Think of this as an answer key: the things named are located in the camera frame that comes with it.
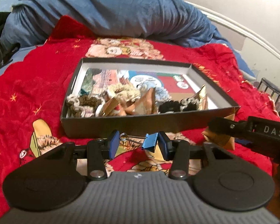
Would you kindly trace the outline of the brown knitted scrunchie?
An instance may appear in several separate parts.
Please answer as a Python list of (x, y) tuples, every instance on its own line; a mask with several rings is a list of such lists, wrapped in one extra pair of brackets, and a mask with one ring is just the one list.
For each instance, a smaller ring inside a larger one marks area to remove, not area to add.
[(98, 97), (83, 95), (79, 97), (80, 117), (94, 117), (99, 106), (104, 104), (104, 100)]

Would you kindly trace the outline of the cream scrunchie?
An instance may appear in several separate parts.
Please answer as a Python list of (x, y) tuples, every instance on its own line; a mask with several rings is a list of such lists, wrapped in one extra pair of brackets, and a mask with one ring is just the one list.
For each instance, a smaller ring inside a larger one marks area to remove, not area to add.
[(134, 102), (141, 97), (140, 91), (132, 84), (111, 84), (107, 87), (107, 94), (110, 98), (117, 98), (122, 102)]

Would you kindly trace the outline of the blue duvet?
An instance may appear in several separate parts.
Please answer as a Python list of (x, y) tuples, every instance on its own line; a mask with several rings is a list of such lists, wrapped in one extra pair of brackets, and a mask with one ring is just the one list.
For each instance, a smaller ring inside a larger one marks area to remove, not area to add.
[(5, 49), (44, 43), (62, 16), (103, 36), (128, 36), (197, 48), (228, 44), (197, 8), (184, 0), (18, 0), (0, 37)]

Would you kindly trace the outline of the white curved bed frame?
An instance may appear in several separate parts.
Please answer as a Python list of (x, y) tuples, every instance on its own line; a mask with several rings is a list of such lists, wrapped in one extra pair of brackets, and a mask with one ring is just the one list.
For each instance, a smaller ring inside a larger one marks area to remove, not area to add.
[(246, 38), (251, 39), (258, 45), (263, 47), (265, 50), (267, 50), (269, 53), (271, 53), (278, 60), (280, 60), (280, 51), (277, 48), (275, 48), (271, 43), (269, 43), (266, 39), (264, 39), (262, 36), (260, 36), (256, 32), (254, 32), (253, 30), (245, 27), (244, 25), (236, 22), (235, 20), (230, 19), (229, 17), (227, 17), (221, 13), (215, 12), (214, 10), (211, 10), (204, 6), (197, 5), (197, 4), (189, 2), (189, 1), (186, 1), (186, 3), (199, 9), (212, 22), (216, 22), (224, 27), (227, 27), (228, 29), (230, 29), (232, 31), (235, 31), (238, 34), (241, 34), (242, 36), (245, 36)]

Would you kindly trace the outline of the blue white scrunchie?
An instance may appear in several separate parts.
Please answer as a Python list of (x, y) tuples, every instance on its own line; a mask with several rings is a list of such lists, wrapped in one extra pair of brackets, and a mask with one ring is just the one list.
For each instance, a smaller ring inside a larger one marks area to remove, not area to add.
[(144, 81), (140, 83), (137, 88), (139, 89), (141, 95), (143, 96), (149, 89), (155, 89), (155, 100), (157, 103), (164, 103), (171, 100), (171, 96), (167, 89), (162, 86), (157, 86), (151, 81)]

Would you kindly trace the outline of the colourful booklet in box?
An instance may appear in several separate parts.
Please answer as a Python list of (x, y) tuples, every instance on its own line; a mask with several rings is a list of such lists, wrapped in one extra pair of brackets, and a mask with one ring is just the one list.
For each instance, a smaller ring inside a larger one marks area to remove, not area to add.
[(82, 80), (80, 95), (103, 97), (111, 84), (132, 84), (135, 88), (144, 81), (151, 81), (168, 90), (171, 100), (180, 101), (200, 90), (185, 74), (89, 68)]

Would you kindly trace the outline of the black shallow cardboard box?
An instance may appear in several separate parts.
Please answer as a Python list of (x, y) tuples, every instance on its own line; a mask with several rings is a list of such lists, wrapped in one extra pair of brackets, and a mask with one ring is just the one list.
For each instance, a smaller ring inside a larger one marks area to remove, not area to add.
[(204, 128), (239, 105), (192, 64), (125, 58), (82, 58), (60, 121), (69, 138), (135, 136)]

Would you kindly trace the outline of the blue binder clip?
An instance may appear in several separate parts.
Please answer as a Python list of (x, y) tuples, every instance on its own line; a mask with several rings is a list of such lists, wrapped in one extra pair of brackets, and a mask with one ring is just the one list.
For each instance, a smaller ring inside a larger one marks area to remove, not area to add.
[(158, 133), (147, 133), (145, 136), (130, 136), (126, 133), (121, 133), (119, 138), (123, 142), (132, 142), (139, 144), (141, 145), (141, 148), (143, 150), (154, 153), (157, 146)]

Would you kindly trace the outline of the beige white scrunchie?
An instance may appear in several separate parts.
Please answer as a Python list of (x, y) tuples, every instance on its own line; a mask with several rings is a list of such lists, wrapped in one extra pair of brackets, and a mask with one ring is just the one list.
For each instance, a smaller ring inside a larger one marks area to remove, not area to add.
[(80, 105), (79, 97), (75, 94), (70, 94), (66, 97), (66, 104), (70, 109), (71, 117), (84, 117), (84, 108)]

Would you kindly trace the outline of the black scrunchie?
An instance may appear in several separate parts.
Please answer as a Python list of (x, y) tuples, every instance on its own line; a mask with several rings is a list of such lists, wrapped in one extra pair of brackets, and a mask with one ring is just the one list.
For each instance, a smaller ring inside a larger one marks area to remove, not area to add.
[(179, 101), (167, 101), (159, 106), (159, 113), (166, 113), (166, 112), (180, 112), (180, 102)]

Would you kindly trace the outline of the black metal stool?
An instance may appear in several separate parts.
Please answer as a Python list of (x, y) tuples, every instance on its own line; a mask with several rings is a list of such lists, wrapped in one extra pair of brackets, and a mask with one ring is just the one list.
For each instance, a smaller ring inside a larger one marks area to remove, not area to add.
[(259, 91), (267, 93), (275, 103), (280, 99), (280, 88), (266, 78), (262, 78), (257, 86)]

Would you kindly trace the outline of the brown triangular snack packet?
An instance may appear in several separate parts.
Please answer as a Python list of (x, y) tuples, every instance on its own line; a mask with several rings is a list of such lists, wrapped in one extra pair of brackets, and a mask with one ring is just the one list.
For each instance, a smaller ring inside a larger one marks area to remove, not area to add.
[(155, 110), (155, 89), (149, 89), (139, 100), (125, 109), (128, 115), (150, 115)]
[(235, 150), (235, 138), (232, 136), (228, 136), (222, 133), (216, 133), (214, 131), (212, 131), (210, 129), (210, 126), (215, 126), (215, 128), (221, 129), (220, 126), (220, 120), (222, 119), (222, 117), (216, 117), (214, 119), (212, 119), (209, 124), (208, 127), (202, 132), (202, 135), (204, 136), (204, 139), (206, 140), (206, 142), (211, 142), (214, 143), (222, 148), (224, 148), (225, 150), (231, 150), (234, 151)]

